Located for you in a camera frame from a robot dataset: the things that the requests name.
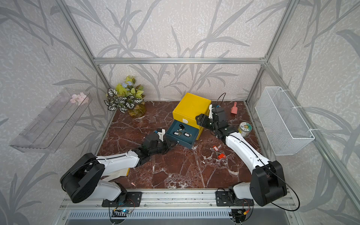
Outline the yellow drawer cabinet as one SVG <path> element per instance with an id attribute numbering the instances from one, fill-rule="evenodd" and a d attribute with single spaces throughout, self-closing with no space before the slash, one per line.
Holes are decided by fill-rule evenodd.
<path id="1" fill-rule="evenodd" d="M 199 126 L 196 117 L 200 114 L 209 115 L 209 106 L 212 102 L 209 99 L 191 93 L 186 93 L 183 99 L 173 110 L 172 115 L 176 121 L 185 123 L 199 130 L 196 140 L 199 139 L 203 127 Z"/>

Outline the black tagged key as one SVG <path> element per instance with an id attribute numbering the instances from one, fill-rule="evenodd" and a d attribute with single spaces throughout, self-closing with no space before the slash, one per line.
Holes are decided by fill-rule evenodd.
<path id="1" fill-rule="evenodd" d="M 173 132 L 173 134 L 175 135 L 175 136 L 181 136 L 182 135 L 182 132 Z"/>
<path id="2" fill-rule="evenodd" d="M 187 132 L 184 132 L 183 134 L 184 134 L 184 136 L 186 136 L 186 137 L 191 137 L 191 136 L 192 136 L 190 133 L 187 133 Z"/>
<path id="3" fill-rule="evenodd" d="M 184 131 L 185 130 L 185 127 L 184 127 L 183 124 L 180 124 L 179 127 L 180 127 L 180 129 L 178 129 L 178 131 Z"/>

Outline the teal drawer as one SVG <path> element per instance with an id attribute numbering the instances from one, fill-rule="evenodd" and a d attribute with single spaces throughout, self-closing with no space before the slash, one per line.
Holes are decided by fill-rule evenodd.
<path id="1" fill-rule="evenodd" d="M 177 142 L 188 149 L 191 149 L 198 137 L 199 129 L 189 126 L 180 121 L 174 120 L 166 131 L 166 138 Z"/>

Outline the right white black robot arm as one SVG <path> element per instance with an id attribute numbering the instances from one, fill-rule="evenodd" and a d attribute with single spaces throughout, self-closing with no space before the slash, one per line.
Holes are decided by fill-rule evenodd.
<path id="1" fill-rule="evenodd" d="M 265 206 L 287 195 L 287 188 L 282 165 L 270 161 L 257 152 L 227 121 L 209 118 L 205 114 L 196 116 L 199 126 L 212 131 L 227 147 L 233 150 L 251 172 L 251 181 L 239 183 L 230 188 L 238 199 L 254 200 Z"/>

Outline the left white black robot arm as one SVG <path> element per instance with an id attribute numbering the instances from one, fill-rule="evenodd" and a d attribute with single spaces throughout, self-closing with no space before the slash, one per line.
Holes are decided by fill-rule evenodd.
<path id="1" fill-rule="evenodd" d="M 118 172 L 144 165 L 153 155 L 166 154 L 177 141 L 165 138 L 165 130 L 159 129 L 144 139 L 139 147 L 112 156 L 84 154 L 60 179 L 61 188 L 73 203 L 86 199 L 103 199 L 107 206 L 123 206 L 129 200 L 126 189 L 113 182 Z"/>

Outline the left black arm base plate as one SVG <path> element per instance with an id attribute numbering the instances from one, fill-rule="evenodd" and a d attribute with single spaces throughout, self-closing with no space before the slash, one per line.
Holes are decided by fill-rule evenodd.
<path id="1" fill-rule="evenodd" d="M 140 207 L 142 192 L 123 192 L 115 200 L 109 201 L 107 199 L 103 200 L 102 207 L 115 208 L 115 207 Z"/>

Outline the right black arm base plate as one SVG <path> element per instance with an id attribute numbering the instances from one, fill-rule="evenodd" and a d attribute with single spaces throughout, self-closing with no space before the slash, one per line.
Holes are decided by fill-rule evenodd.
<path id="1" fill-rule="evenodd" d="M 241 206 L 252 207 L 254 200 L 252 199 L 239 199 L 232 190 L 218 189 L 215 192 L 217 206 Z"/>

